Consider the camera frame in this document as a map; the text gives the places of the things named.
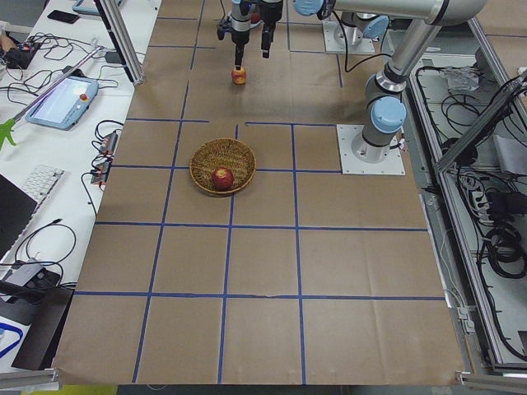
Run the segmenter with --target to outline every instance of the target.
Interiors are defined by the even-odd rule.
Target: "red apple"
[[[236,70],[236,67],[232,69],[231,80],[235,85],[244,85],[247,80],[247,72],[243,67],[240,70]]]
[[[260,22],[260,20],[261,20],[260,14],[258,14],[257,12],[253,12],[252,14],[250,14],[250,23],[252,25]]]
[[[234,184],[234,175],[232,172],[225,167],[218,167],[212,172],[212,181],[216,190],[228,191]]]

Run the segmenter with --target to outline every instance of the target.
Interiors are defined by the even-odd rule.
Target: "smartphone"
[[[77,19],[79,19],[79,15],[77,14],[70,14],[69,12],[59,11],[59,10],[53,10],[48,15],[49,19],[53,19],[55,21],[61,21],[66,23],[73,23]]]

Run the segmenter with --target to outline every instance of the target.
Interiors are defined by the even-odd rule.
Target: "wicker basket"
[[[234,183],[228,191],[217,191],[214,187],[212,173],[218,167],[226,167],[234,175]],[[206,142],[194,152],[190,160],[192,180],[213,196],[228,196],[245,188],[253,178],[255,169],[253,151],[233,138]]]

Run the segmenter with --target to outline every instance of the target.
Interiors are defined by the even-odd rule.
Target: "metal mounting plate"
[[[389,150],[386,158],[380,163],[366,163],[355,156],[352,152],[352,141],[363,128],[363,125],[337,125],[338,150],[343,174],[406,175],[399,149]],[[390,145],[395,144],[397,144],[396,137]]]
[[[338,22],[325,21],[322,22],[322,31],[324,32],[324,43],[326,45],[326,53],[346,53],[344,44],[335,40],[333,33],[335,29],[340,29]],[[369,55],[375,53],[373,42],[371,39],[362,39],[358,45],[348,45],[347,51],[355,55]]]

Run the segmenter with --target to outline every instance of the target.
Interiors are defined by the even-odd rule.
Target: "white keyboard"
[[[22,190],[36,200],[35,211],[40,208],[63,174],[62,169],[44,165],[38,165],[33,169],[22,186]]]

